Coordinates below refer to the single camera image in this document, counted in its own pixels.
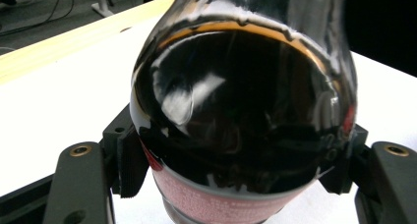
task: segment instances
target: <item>table surface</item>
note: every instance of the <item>table surface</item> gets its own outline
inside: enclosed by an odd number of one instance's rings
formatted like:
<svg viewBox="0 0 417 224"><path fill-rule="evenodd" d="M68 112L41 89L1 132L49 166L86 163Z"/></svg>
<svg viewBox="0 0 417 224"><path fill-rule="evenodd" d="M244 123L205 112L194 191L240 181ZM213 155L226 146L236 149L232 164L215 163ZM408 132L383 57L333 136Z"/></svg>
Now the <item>table surface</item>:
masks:
<svg viewBox="0 0 417 224"><path fill-rule="evenodd" d="M129 102L136 58L172 1L0 56L0 196L52 174L65 147L101 139ZM353 59L357 123L370 132L367 144L387 140L417 150L417 79L355 53ZM355 190L330 195L316 182L267 223L358 223ZM135 198L113 201L118 223L172 223L150 173Z"/></svg>

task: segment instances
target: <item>bottle label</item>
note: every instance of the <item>bottle label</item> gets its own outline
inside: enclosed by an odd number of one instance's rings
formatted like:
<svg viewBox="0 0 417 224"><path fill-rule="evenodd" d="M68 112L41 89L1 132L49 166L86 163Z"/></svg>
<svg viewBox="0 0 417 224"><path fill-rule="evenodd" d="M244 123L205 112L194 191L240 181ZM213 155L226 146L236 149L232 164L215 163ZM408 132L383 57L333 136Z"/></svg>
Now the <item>bottle label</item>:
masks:
<svg viewBox="0 0 417 224"><path fill-rule="evenodd" d="M276 212L308 186L279 195L230 195L210 191L160 165L145 149L155 181L176 209L202 223L259 223Z"/></svg>

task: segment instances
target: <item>dark liquid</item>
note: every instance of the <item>dark liquid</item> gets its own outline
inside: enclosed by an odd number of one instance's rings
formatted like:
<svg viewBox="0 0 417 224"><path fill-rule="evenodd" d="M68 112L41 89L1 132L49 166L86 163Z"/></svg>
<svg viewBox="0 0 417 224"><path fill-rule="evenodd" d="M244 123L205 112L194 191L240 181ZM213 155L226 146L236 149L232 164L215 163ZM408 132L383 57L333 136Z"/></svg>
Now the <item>dark liquid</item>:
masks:
<svg viewBox="0 0 417 224"><path fill-rule="evenodd" d="M326 169L340 143L335 80L303 40L225 23L153 47L139 61L135 96L151 117L140 134L162 165L215 190L258 194L298 188Z"/></svg>

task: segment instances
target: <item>bottle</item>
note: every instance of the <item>bottle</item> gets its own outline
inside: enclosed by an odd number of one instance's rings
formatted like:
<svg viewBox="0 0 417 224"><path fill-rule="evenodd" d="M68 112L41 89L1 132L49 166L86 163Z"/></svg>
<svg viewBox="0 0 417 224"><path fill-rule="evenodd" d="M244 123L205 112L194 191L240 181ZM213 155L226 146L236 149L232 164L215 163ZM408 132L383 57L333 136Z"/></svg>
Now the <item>bottle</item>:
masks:
<svg viewBox="0 0 417 224"><path fill-rule="evenodd" d="M343 0L175 0L130 110L175 223L262 223L331 169L356 75Z"/></svg>

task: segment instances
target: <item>cable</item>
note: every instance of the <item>cable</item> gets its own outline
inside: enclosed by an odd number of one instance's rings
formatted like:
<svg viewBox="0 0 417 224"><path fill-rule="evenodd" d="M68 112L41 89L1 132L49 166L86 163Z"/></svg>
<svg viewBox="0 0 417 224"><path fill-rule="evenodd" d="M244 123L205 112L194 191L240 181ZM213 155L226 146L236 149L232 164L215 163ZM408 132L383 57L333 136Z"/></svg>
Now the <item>cable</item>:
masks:
<svg viewBox="0 0 417 224"><path fill-rule="evenodd" d="M21 28L12 29L12 30L6 30L6 31L3 31L3 32L0 32L0 36L5 36L5 35L13 34L13 33L16 33L16 32L22 31L22 30L27 30L27 29L30 29L30 28L40 27L40 26L43 26L43 25L48 24L50 22L57 21L57 20L60 20L60 19L63 19L65 17L67 17L73 11L75 1L74 0L71 0L70 10L65 15L63 15L63 16L61 16L59 18L56 18L56 19L52 19L52 16L54 15L54 13L56 11L56 8L58 7L59 1L60 0L56 0L55 5L54 5L54 7L52 9L51 14L49 15L49 17L45 21L43 21L43 22L41 22L39 24L31 25L31 26L25 26L25 27L21 27Z"/></svg>
<svg viewBox="0 0 417 224"><path fill-rule="evenodd" d="M15 51L16 49L14 49L14 48L10 48L10 47L3 47L3 46L0 46L0 50L11 50L11 51Z"/></svg>

